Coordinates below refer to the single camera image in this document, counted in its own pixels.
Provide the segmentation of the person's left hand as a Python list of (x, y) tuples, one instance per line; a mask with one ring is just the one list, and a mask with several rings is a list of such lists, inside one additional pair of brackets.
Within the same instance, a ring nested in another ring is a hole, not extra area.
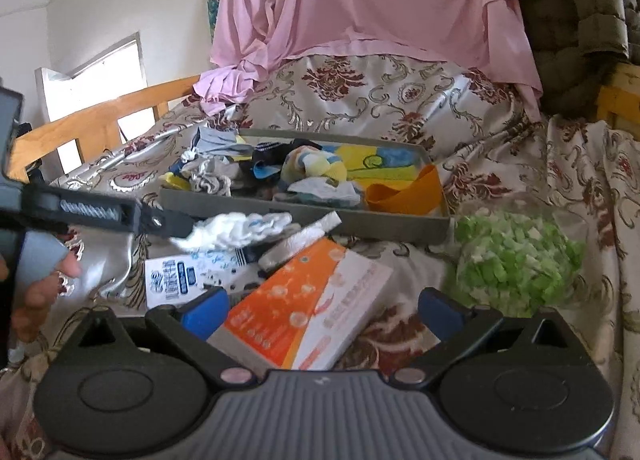
[(81, 266), (74, 251), (66, 254), (47, 277), (30, 284), (21, 303), (10, 304), (11, 330), (24, 343), (34, 342), (40, 328), (47, 320), (51, 307), (63, 292), (62, 277), (76, 278)]

